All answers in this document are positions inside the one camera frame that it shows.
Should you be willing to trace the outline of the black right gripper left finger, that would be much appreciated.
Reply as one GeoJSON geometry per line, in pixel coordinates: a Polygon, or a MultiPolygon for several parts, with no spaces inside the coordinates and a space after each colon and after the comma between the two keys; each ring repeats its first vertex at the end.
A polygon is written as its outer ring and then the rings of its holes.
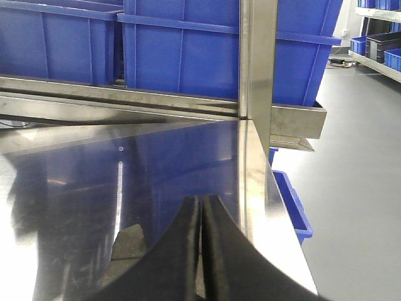
{"type": "Polygon", "coordinates": [[[199,197],[185,197],[150,251],[88,300],[195,300],[200,221],[199,197]]]}

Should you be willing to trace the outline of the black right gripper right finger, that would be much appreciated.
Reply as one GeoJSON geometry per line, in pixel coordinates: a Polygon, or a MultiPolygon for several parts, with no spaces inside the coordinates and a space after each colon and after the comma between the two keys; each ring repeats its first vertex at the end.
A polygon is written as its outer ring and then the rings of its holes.
{"type": "Polygon", "coordinates": [[[202,203],[207,300],[325,300],[276,268],[253,247],[217,195],[202,203]]]}

